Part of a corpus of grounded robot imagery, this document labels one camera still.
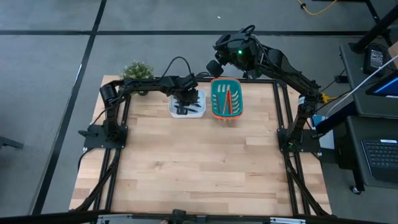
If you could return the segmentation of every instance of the green basket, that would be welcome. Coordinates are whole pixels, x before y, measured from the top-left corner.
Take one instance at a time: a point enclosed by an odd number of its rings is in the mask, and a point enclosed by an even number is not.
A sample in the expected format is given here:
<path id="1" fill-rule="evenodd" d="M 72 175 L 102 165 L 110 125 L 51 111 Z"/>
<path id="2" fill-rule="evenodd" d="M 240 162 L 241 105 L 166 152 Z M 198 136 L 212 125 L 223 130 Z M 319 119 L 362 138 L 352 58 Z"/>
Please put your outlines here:
<path id="1" fill-rule="evenodd" d="M 227 90 L 231 91 L 232 113 L 225 104 Z M 237 119 L 243 114 L 241 83 L 234 78 L 215 78 L 211 81 L 211 110 L 219 119 Z"/>

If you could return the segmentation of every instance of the yellow cable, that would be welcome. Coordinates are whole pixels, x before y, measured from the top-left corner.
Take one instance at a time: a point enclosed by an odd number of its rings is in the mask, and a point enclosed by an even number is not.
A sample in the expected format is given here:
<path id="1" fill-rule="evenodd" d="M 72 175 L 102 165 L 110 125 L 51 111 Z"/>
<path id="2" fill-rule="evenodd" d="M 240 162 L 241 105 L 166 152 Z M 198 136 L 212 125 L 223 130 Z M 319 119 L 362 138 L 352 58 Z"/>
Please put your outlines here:
<path id="1" fill-rule="evenodd" d="M 337 2 L 337 0 L 334 0 L 332 3 L 330 3 L 330 5 L 329 5 L 328 7 L 322 9 L 322 10 L 319 11 L 319 12 L 315 12 L 315 13 L 314 13 L 314 12 L 308 11 L 307 7 L 305 7 L 305 6 L 303 6 L 303 9 L 304 9 L 308 14 L 310 14 L 310 15 L 312 15 L 312 16 L 316 16 L 316 15 L 319 15 L 319 14 L 325 12 L 326 10 L 328 10 L 328 9 L 330 8 L 330 6 L 332 6 L 332 5 L 333 5 L 334 3 L 336 3 L 336 2 Z"/>

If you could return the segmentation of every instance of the butcher block tabletop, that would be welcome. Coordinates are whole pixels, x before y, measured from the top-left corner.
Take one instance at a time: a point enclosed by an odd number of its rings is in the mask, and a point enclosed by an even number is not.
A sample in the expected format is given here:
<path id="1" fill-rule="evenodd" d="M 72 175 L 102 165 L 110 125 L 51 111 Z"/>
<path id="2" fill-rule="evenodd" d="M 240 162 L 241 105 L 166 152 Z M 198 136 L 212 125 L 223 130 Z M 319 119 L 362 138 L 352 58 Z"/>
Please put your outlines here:
<path id="1" fill-rule="evenodd" d="M 104 76 L 102 85 L 118 78 Z M 210 83 L 198 86 L 207 95 L 202 118 L 173 118 L 169 100 L 161 92 L 133 95 L 111 211 L 171 213 L 177 208 L 189 214 L 292 215 L 284 160 L 278 149 L 273 87 L 266 83 L 242 83 L 241 87 L 243 115 L 228 122 L 211 113 Z M 290 88 L 288 92 L 295 116 L 298 93 Z M 93 119 L 103 110 L 99 96 Z M 310 153 L 300 155 L 306 186 L 330 212 L 319 161 Z M 79 206 L 95 187 L 103 156 L 104 149 L 94 149 L 82 159 L 70 208 Z M 104 208 L 107 188 L 100 208 Z M 296 195 L 302 211 L 297 186 Z"/>

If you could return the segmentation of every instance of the caster wheel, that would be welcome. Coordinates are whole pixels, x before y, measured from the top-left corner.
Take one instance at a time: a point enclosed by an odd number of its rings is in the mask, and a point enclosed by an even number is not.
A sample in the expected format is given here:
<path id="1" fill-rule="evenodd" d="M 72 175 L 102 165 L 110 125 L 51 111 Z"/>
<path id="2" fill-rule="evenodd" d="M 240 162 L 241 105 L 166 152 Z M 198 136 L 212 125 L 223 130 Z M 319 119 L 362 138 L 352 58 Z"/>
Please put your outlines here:
<path id="1" fill-rule="evenodd" d="M 145 96 L 146 94 L 148 94 L 148 91 L 139 91 L 138 95 L 140 96 Z"/>
<path id="2" fill-rule="evenodd" d="M 354 193 L 356 195 L 361 194 L 361 192 L 355 186 L 351 186 L 351 187 L 349 187 L 349 189 L 352 191 L 352 193 Z"/>

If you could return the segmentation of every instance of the computer monitor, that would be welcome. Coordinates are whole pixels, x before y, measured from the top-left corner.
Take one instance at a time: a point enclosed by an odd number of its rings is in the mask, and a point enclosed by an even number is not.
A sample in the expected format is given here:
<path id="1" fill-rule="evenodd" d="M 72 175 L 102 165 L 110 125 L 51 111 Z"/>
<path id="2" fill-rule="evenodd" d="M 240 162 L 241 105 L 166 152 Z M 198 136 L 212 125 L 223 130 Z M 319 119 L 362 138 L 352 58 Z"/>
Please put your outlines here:
<path id="1" fill-rule="evenodd" d="M 393 72 L 391 75 L 366 90 L 366 94 L 398 98 L 398 71 Z"/>

